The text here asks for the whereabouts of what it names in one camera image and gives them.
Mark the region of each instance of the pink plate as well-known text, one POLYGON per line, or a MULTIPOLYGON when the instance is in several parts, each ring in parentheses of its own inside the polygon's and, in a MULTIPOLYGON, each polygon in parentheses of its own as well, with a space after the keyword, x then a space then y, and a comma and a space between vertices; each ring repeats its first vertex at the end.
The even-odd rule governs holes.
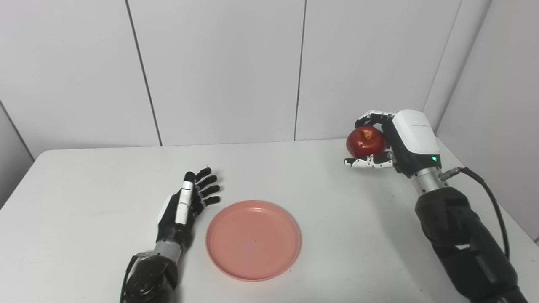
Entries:
POLYGON ((264 201, 241 201, 220 211, 206 233, 213 263, 243 281, 264 281, 282 274, 296 260, 301 238, 294 219, 264 201))

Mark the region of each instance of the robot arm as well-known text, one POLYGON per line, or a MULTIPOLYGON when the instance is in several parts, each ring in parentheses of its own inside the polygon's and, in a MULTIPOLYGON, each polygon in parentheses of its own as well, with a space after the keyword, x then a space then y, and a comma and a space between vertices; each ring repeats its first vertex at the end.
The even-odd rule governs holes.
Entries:
POLYGON ((192 228, 195 218, 207 205, 220 202, 220 197, 210 195, 220 190, 205 168, 197 175, 185 174, 182 188, 166 202, 158 223, 156 245, 153 251, 133 256, 122 285, 120 303, 169 303, 176 302, 178 286, 177 263, 193 241, 192 228), (133 273, 127 280, 131 268, 133 273))
MULTIPOLYGON (((468 168, 441 172, 440 148, 423 113, 369 111, 357 119, 355 127, 377 123, 381 124, 390 148, 388 157, 393 167, 411 179, 416 188, 419 198, 415 211, 421 228, 457 291, 472 303, 526 303, 509 262, 508 245, 505 255, 471 209, 466 196, 447 183, 458 172, 480 182, 493 200, 504 231, 497 203, 482 179, 468 168)), ((375 155, 347 159, 345 163, 372 167, 374 158, 375 155)))

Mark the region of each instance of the cable connector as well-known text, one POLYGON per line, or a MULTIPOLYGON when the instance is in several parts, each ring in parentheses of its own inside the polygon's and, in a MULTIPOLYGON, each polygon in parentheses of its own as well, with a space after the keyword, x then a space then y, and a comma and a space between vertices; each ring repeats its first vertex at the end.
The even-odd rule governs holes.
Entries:
POLYGON ((451 177, 458 175, 459 173, 460 173, 460 167, 455 167, 444 173, 439 174, 438 177, 440 178, 440 180, 445 181, 451 177))

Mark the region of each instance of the white wall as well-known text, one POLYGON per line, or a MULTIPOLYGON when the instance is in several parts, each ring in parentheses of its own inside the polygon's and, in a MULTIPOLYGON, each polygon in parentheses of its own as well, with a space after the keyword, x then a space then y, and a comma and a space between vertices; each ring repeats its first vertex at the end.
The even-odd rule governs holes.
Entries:
POLYGON ((304 0, 129 4, 164 145, 294 139, 304 0))
POLYGON ((492 2, 438 130, 534 239, 539 237, 538 15, 536 0, 492 2))
POLYGON ((370 109, 421 111, 459 5, 307 1, 296 139, 346 137, 370 109))
POLYGON ((30 154, 0 106, 0 208, 26 174, 32 162, 30 154))
MULTIPOLYGON (((487 1, 129 3, 172 145, 345 137, 372 108, 437 120, 487 1)), ((35 157, 159 144, 124 1, 1 2, 0 50, 0 98, 35 157)))
POLYGON ((121 0, 0 2, 0 99, 34 157, 159 144, 121 0))

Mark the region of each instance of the black cable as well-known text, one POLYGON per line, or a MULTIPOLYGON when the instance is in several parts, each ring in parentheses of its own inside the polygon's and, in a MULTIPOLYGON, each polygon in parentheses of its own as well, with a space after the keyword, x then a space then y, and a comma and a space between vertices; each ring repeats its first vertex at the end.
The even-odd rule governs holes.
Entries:
POLYGON ((507 238, 507 230, 505 227, 505 222, 503 221, 502 212, 500 211, 500 206, 498 205, 498 202, 496 201, 494 194, 485 183, 485 180, 483 180, 483 178, 481 178, 478 174, 474 173, 470 168, 459 167, 459 171, 463 174, 468 175, 472 179, 476 180, 479 184, 481 184, 481 186, 483 186, 483 188, 487 192, 488 197, 490 198, 490 201, 492 201, 492 206, 494 206, 494 211, 496 212, 498 223, 500 223, 500 229, 502 232, 502 239, 503 239, 503 248, 505 250, 505 255, 507 259, 509 259, 509 239, 507 238))
POLYGON ((123 276, 122 292, 120 293, 120 303, 123 303, 123 299, 126 295, 127 277, 129 276, 129 273, 131 272, 131 269, 133 268, 133 265, 135 264, 137 259, 138 259, 137 255, 132 256, 131 261, 129 261, 129 264, 127 265, 126 275, 123 276))

